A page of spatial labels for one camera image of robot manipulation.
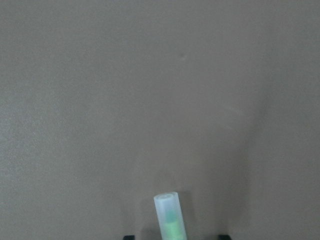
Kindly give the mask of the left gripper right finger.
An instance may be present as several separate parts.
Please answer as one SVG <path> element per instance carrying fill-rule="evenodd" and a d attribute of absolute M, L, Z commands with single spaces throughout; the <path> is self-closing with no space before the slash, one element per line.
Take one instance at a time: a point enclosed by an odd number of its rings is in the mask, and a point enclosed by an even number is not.
<path fill-rule="evenodd" d="M 231 237 L 228 234 L 219 234 L 217 239 L 218 240 L 231 240 Z"/>

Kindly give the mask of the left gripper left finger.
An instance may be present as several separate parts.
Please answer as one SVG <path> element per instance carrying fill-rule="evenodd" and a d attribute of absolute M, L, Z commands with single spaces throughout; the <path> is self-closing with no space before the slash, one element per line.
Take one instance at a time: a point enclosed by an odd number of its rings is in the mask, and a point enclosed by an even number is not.
<path fill-rule="evenodd" d="M 123 240 L 135 240 L 135 235 L 125 235 Z"/>

